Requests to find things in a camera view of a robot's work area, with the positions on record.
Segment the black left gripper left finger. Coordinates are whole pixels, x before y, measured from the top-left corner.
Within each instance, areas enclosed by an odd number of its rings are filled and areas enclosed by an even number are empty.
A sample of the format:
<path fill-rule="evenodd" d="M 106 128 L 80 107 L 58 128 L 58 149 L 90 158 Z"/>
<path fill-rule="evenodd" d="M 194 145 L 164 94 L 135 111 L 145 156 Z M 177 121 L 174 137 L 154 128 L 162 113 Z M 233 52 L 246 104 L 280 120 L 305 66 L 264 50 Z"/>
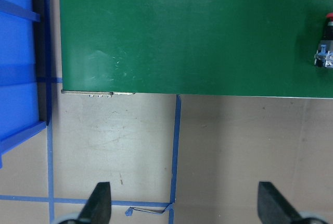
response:
<path fill-rule="evenodd" d="M 108 224 L 111 218 L 110 182 L 99 182 L 81 210 L 77 223 Z"/>

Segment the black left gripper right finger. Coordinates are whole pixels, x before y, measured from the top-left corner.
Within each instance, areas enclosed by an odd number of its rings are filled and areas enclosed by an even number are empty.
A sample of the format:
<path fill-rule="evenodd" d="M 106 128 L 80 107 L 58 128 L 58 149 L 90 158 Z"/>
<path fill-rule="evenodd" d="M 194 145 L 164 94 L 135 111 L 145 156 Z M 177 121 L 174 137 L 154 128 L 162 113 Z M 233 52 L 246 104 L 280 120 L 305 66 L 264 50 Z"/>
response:
<path fill-rule="evenodd" d="M 302 216 L 268 181 L 258 185 L 257 212 L 261 223 L 297 223 Z"/>

